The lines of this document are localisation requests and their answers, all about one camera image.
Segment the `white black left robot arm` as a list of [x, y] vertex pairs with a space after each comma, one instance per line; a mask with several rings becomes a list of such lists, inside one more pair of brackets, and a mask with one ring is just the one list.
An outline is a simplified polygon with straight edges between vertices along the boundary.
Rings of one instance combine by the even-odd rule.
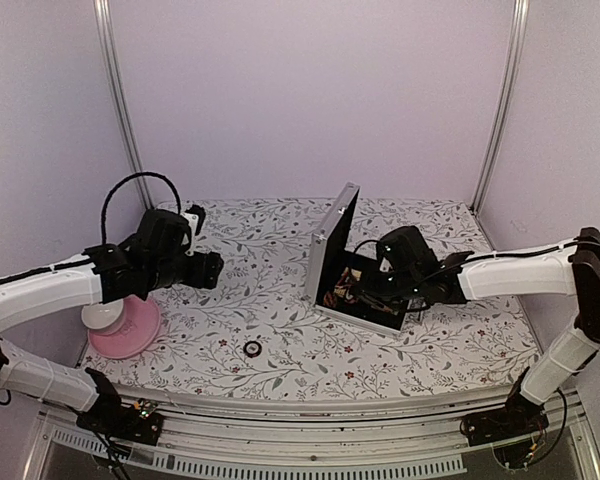
[[146, 300], [151, 292], [176, 284], [215, 288], [221, 256], [193, 248], [205, 216], [198, 205], [182, 213], [148, 210], [137, 231], [120, 245], [93, 246], [60, 263], [0, 278], [0, 389], [88, 411], [106, 433], [121, 433], [129, 415], [103, 374], [64, 367], [1, 335], [73, 307]]

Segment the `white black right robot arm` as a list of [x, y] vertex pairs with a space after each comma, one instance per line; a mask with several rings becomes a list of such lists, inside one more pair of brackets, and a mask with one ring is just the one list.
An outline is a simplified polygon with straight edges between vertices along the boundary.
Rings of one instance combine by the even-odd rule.
[[376, 244], [379, 265], [366, 267], [355, 295], [382, 307], [405, 309], [464, 304], [491, 297], [521, 298], [543, 353], [522, 375], [497, 427], [517, 436], [536, 407], [578, 374], [600, 350], [600, 231], [584, 227], [554, 244], [513, 251], [464, 251], [439, 259], [426, 243], [404, 239]]

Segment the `single red poker chip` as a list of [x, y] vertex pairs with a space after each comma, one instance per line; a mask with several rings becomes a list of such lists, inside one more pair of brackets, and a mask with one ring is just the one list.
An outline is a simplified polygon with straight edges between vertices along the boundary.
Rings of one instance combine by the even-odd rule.
[[249, 358], [255, 358], [262, 353], [262, 345], [257, 341], [249, 341], [244, 345], [244, 353]]

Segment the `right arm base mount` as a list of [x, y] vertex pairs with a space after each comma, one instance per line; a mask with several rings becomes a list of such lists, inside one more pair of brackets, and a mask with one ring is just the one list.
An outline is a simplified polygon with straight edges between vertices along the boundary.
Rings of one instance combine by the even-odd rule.
[[460, 433], [468, 439], [470, 446], [541, 433], [549, 426], [544, 407], [522, 396], [521, 383], [519, 379], [514, 384], [502, 407], [462, 417]]

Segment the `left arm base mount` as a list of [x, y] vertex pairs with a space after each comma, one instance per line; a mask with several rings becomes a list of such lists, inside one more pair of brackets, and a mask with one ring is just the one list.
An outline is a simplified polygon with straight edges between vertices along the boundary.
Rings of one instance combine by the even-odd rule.
[[116, 391], [103, 393], [88, 410], [77, 414], [76, 425], [105, 437], [156, 446], [164, 423], [157, 408], [149, 399], [125, 405]]

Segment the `black triangular all-in button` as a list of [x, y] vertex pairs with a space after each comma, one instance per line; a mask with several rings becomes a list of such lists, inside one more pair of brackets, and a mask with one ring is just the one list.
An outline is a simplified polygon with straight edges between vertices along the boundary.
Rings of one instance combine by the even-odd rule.
[[342, 298], [350, 296], [350, 289], [359, 281], [360, 275], [359, 270], [345, 268], [334, 286], [334, 293]]

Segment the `aluminium poker case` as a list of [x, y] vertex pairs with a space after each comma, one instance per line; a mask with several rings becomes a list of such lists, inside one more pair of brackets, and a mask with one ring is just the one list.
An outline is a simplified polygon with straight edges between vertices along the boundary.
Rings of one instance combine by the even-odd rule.
[[384, 312], [335, 294], [347, 268], [367, 270], [375, 266], [369, 257], [347, 248], [360, 187], [347, 183], [332, 202], [318, 226], [311, 232], [309, 263], [304, 298], [318, 313], [374, 333], [396, 337], [411, 325], [419, 325], [424, 313]]

